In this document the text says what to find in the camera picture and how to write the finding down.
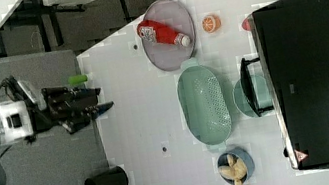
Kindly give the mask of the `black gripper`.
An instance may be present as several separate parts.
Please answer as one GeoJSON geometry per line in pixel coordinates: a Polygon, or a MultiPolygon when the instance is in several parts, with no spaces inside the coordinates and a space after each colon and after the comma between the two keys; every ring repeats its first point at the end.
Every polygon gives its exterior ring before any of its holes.
{"type": "Polygon", "coordinates": [[[46,102],[46,108],[31,109],[33,132],[40,134],[59,125],[70,135],[77,133],[114,105],[112,101],[98,105],[97,97],[100,93],[100,88],[43,88],[41,95],[46,102]]]}

